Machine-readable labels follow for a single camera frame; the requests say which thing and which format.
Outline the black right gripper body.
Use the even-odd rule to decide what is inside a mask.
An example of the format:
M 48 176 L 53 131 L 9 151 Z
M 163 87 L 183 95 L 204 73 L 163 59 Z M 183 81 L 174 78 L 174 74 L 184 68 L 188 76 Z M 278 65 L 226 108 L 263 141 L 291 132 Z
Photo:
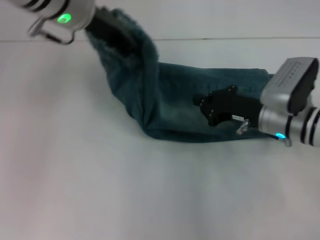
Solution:
M 258 99 L 239 95 L 237 91 L 237 86 L 230 85 L 205 94 L 207 98 L 199 108 L 210 126 L 232 120 L 248 120 L 251 127 L 258 126 L 263 105 Z

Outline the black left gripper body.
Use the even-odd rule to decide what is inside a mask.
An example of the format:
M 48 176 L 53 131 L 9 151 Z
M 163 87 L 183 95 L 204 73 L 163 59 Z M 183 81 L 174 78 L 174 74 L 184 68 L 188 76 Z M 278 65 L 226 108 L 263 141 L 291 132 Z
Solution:
M 137 42 L 129 30 L 106 7 L 95 8 L 94 16 L 85 31 L 95 38 L 105 41 L 121 54 L 129 55 L 137 50 Z

